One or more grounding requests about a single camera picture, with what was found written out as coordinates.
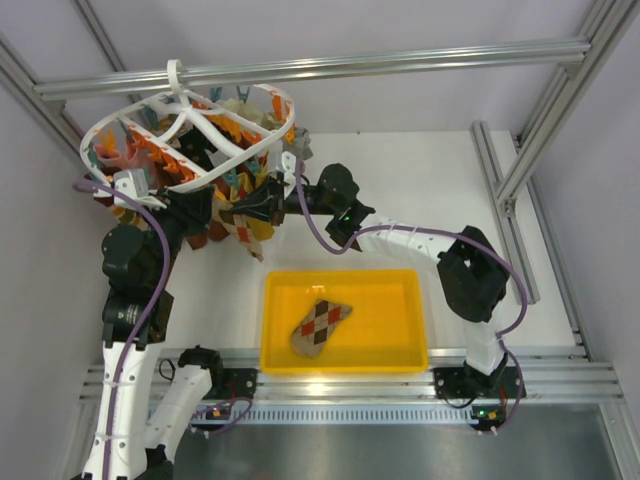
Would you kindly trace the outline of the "grey sock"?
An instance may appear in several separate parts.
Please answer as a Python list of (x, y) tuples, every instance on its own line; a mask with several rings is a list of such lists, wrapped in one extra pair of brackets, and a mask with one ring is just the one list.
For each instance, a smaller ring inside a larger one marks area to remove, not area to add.
[(303, 161), (310, 159), (313, 156), (310, 132), (306, 128), (295, 127), (293, 133), (293, 141), (289, 143), (284, 140), (282, 150), (292, 153)]

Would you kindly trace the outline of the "black striped hanging sock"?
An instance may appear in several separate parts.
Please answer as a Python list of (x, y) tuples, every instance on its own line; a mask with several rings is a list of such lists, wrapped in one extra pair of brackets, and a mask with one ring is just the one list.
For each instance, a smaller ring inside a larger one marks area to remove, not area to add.
[(178, 151), (205, 171), (214, 168), (210, 156), (218, 149), (207, 139), (204, 134), (192, 128), (178, 137)]

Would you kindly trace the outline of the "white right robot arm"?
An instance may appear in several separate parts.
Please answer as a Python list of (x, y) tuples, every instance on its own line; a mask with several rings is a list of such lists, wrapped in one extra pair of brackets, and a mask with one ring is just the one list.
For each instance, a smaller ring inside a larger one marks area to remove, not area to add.
[(507, 355), (497, 340), (494, 310), (506, 294), (510, 273), (484, 233), (467, 226), (460, 233), (411, 226), (381, 215), (358, 199), (350, 170), (326, 166), (316, 184), (303, 179), (303, 165), (268, 177), (231, 211), (273, 226), (288, 214), (312, 221), (327, 215), (334, 250), (350, 248), (409, 262), (435, 272), (449, 309), (463, 321), (466, 356), (456, 382), (442, 398), (478, 399), (503, 384)]

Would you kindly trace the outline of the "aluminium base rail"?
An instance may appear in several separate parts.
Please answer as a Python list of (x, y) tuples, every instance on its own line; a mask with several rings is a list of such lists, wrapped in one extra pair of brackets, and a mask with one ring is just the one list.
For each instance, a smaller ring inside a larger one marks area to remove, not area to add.
[[(257, 373), (255, 399), (265, 403), (418, 403), (436, 401), (432, 371), (462, 363), (461, 348), (429, 351), (429, 369), (403, 374)], [(516, 350), (526, 403), (619, 403), (624, 395), (613, 366), (591, 361), (581, 346)]]

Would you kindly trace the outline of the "argyle beige sock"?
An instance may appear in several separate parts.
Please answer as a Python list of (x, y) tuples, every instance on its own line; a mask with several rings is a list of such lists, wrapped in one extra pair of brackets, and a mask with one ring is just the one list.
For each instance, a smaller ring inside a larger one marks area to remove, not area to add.
[(212, 223), (217, 232), (224, 231), (234, 237), (248, 254), (262, 262), (263, 250), (260, 241), (255, 237), (253, 229), (243, 215), (232, 212), (233, 205), (218, 190), (214, 191), (212, 201)]
[(353, 308), (346, 304), (318, 300), (291, 335), (293, 351), (302, 357), (318, 357), (336, 328), (352, 311)]

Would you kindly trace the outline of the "brown hanging sock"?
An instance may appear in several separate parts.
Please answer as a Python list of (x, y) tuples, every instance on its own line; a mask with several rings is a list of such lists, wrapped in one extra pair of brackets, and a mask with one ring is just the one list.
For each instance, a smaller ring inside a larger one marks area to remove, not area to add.
[(217, 220), (212, 220), (206, 232), (187, 236), (186, 240), (192, 250), (203, 248), (209, 241), (221, 242), (229, 235), (224, 226)]

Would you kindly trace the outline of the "pink hanging sock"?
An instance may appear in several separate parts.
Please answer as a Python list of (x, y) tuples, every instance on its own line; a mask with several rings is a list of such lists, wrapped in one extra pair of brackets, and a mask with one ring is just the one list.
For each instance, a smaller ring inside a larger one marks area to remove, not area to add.
[(98, 156), (102, 172), (106, 174), (129, 169), (144, 169), (151, 164), (145, 151), (136, 148), (129, 141), (126, 142), (123, 151), (117, 148), (108, 150), (103, 145), (95, 145), (94, 152)]

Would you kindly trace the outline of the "aluminium top crossbar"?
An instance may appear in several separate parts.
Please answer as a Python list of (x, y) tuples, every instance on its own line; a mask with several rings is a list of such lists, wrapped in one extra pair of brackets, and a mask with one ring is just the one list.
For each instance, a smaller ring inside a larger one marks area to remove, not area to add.
[(591, 43), (580, 37), (489, 46), (398, 51), (254, 64), (180, 66), (93, 77), (43, 80), (34, 90), (47, 101), (158, 92), (172, 88), (298, 82), (429, 71), (578, 63)]

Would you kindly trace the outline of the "mustard yellow sock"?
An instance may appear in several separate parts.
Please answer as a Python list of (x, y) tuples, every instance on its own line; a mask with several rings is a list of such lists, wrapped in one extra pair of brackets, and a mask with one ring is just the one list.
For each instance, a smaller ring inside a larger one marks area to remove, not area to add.
[(268, 222), (248, 218), (247, 224), (250, 226), (253, 236), (258, 242), (270, 240), (275, 234), (275, 228)]

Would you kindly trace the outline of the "cream hanging sock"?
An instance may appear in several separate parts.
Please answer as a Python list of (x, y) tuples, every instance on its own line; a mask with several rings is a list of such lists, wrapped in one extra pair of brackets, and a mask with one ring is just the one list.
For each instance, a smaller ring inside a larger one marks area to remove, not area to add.
[(222, 103), (222, 106), (240, 117), (260, 125), (267, 130), (276, 130), (283, 124), (282, 120), (277, 120), (273, 111), (262, 111), (258, 107), (242, 102), (237, 98), (230, 98)]

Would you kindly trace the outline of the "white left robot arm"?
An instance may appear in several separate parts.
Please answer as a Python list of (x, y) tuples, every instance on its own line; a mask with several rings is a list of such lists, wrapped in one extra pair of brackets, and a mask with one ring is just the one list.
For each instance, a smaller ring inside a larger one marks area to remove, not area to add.
[(166, 284), (185, 239), (208, 229), (212, 197), (210, 189), (166, 191), (157, 209), (129, 199), (146, 228), (119, 224), (102, 241), (110, 287), (102, 311), (103, 387), (81, 479), (172, 478), (196, 407), (225, 388), (220, 354), (194, 346), (181, 354), (160, 404), (149, 407), (174, 302)]

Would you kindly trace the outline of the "white round sock hanger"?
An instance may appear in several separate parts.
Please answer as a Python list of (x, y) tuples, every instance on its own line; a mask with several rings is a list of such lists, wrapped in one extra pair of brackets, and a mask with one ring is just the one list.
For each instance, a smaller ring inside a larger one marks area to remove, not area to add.
[[(284, 140), (293, 141), (295, 104), (292, 98), (268, 84), (253, 87), (270, 95), (271, 111), (277, 120), (283, 121), (280, 128), (262, 128), (227, 110), (220, 101), (178, 87), (144, 98), (98, 121), (80, 143), (80, 158), (93, 179), (111, 183), (112, 176), (102, 172), (94, 146), (123, 151), (114, 132), (119, 126), (126, 142), (144, 150), (155, 165), (172, 176), (171, 190), (185, 193), (204, 187), (248, 160), (279, 150)], [(201, 169), (178, 151), (178, 137), (192, 128), (200, 130), (218, 149), (216, 153), (224, 158), (210, 171)]]

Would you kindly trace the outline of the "yellow plastic bin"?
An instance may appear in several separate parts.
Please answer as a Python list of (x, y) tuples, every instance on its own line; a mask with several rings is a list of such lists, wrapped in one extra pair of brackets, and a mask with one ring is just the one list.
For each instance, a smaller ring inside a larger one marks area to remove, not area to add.
[[(291, 347), (320, 299), (353, 308), (316, 358)], [(284, 271), (267, 276), (260, 368), (268, 374), (414, 373), (428, 366), (418, 275), (413, 270)]]

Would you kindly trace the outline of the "aluminium right frame post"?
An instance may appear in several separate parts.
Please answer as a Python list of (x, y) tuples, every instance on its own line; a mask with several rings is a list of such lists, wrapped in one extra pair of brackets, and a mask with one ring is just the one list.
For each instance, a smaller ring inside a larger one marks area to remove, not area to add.
[(579, 101), (639, 15), (637, 0), (593, 1), (574, 35), (587, 43), (580, 60), (560, 64), (520, 133), (515, 161), (498, 184), (498, 211), (515, 215), (515, 203)]

